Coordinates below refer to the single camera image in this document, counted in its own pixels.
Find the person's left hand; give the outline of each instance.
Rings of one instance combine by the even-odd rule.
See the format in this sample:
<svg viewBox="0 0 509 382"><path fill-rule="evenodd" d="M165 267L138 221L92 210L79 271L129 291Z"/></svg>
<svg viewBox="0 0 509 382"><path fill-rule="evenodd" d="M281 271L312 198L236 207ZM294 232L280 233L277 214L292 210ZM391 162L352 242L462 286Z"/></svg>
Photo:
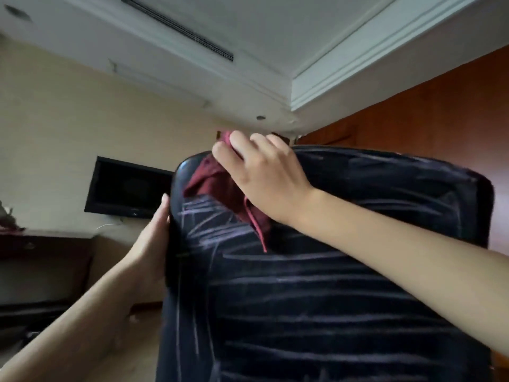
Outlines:
<svg viewBox="0 0 509 382"><path fill-rule="evenodd" d="M149 224L139 234L129 253L122 259L134 265L147 286L161 280L164 276L166 250L169 239L169 196L165 193L161 205Z"/></svg>

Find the forearm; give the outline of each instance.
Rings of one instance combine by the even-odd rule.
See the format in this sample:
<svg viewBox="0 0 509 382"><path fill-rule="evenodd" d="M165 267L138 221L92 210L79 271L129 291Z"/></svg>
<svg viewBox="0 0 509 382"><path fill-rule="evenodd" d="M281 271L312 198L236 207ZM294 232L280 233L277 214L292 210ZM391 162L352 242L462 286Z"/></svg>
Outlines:
<svg viewBox="0 0 509 382"><path fill-rule="evenodd" d="M509 257L319 190L292 226L379 271L474 338L509 354Z"/></svg>
<svg viewBox="0 0 509 382"><path fill-rule="evenodd" d="M118 263L0 370L0 382L83 379L129 313L138 280L135 265Z"/></svg>

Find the flat-screen tv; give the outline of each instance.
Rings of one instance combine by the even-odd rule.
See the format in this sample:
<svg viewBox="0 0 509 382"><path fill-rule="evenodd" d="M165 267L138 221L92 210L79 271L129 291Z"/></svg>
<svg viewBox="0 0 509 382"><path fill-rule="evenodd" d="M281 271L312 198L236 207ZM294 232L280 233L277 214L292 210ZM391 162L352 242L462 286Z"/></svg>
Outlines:
<svg viewBox="0 0 509 382"><path fill-rule="evenodd" d="M85 211L152 218L163 193L170 194L173 172L97 157Z"/></svg>

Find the wooden baseboard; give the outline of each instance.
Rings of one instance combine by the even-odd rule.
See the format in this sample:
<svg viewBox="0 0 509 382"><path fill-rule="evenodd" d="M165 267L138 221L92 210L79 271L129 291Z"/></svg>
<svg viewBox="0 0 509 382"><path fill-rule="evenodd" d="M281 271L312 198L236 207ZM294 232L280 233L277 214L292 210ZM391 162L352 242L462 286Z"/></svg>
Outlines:
<svg viewBox="0 0 509 382"><path fill-rule="evenodd" d="M131 307L130 314L137 314L145 311L154 311L162 309L162 302L137 303Z"/></svg>

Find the person's right arm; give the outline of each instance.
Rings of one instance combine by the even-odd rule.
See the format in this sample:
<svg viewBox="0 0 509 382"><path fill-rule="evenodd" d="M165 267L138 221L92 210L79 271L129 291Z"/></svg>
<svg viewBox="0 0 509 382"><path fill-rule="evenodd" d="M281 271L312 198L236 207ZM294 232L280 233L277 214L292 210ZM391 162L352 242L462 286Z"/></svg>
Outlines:
<svg viewBox="0 0 509 382"><path fill-rule="evenodd" d="M295 153L274 135L235 131L216 159L272 219L342 250L391 279L448 321L509 355L509 257L313 188Z"/></svg>

